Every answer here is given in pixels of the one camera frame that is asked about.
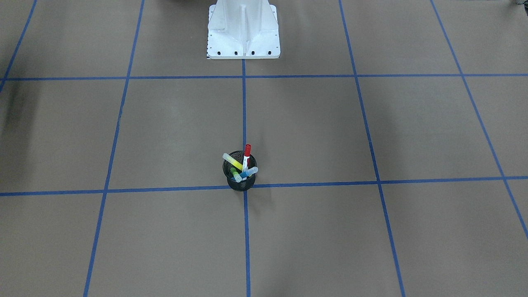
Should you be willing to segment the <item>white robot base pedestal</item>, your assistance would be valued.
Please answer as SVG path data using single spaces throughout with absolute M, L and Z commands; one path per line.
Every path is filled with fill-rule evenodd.
M 209 59 L 278 59 L 278 13 L 267 0 L 218 0 L 209 6 Z

